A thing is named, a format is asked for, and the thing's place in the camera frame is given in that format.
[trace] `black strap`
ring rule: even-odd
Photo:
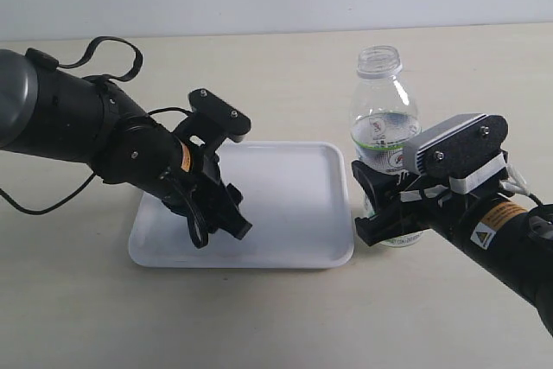
[[[135,47],[132,43],[126,41],[125,39],[117,38],[114,36],[99,36],[98,38],[92,39],[92,41],[88,44],[88,47],[86,47],[86,51],[80,60],[78,60],[74,64],[69,64],[69,65],[60,64],[59,67],[63,69],[74,69],[74,68],[82,67],[94,56],[94,52],[96,52],[96,48],[99,46],[100,43],[104,41],[115,41],[119,43],[124,43],[125,45],[129,45],[132,48],[132,50],[135,51],[135,60],[132,63],[132,68],[125,75],[116,77],[115,75],[106,73],[104,75],[100,75],[99,79],[97,80],[103,80],[103,81],[117,80],[121,82],[127,82],[134,79],[142,69],[142,64],[144,61],[143,55],[140,52],[140,50],[137,47]]]

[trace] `plastic tray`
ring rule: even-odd
[[[253,224],[241,241],[210,235],[196,249],[185,218],[144,194],[129,239],[133,261],[146,267],[325,269],[353,253],[344,160],[328,143],[228,143],[219,151],[225,183],[243,194],[240,211]]]

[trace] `white table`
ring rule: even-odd
[[[395,45],[425,126],[464,111],[504,115],[511,160],[540,197],[553,200],[553,24],[136,42],[144,70],[124,89],[144,108],[186,105],[188,91],[205,86],[252,118],[250,139],[324,140],[348,161],[357,53]],[[30,45],[70,62],[86,41],[0,48]],[[123,72],[130,57],[106,46],[78,73]],[[163,120],[172,127],[178,119]],[[0,154],[0,185],[27,206],[57,201],[87,173]],[[358,214],[361,191],[348,175]],[[96,180],[42,218],[0,203],[0,367],[514,369],[553,362],[553,339],[537,312],[432,232],[396,250],[358,241],[350,263],[335,270],[149,270],[126,251],[139,196]]]

